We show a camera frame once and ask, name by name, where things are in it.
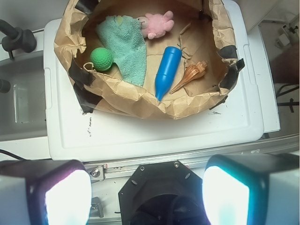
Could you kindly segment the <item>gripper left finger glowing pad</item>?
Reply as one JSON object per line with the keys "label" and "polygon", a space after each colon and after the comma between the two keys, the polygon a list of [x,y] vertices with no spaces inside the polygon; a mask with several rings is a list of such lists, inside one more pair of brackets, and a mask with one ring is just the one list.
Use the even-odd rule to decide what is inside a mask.
{"label": "gripper left finger glowing pad", "polygon": [[91,199],[90,175],[80,161],[0,163],[2,225],[85,225]]}

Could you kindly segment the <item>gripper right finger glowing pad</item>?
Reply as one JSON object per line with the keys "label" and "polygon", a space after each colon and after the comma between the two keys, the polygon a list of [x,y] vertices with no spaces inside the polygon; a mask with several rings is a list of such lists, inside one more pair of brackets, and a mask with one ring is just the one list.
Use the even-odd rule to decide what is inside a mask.
{"label": "gripper right finger glowing pad", "polygon": [[300,157],[214,155],[203,174],[202,198],[213,225],[298,225]]}

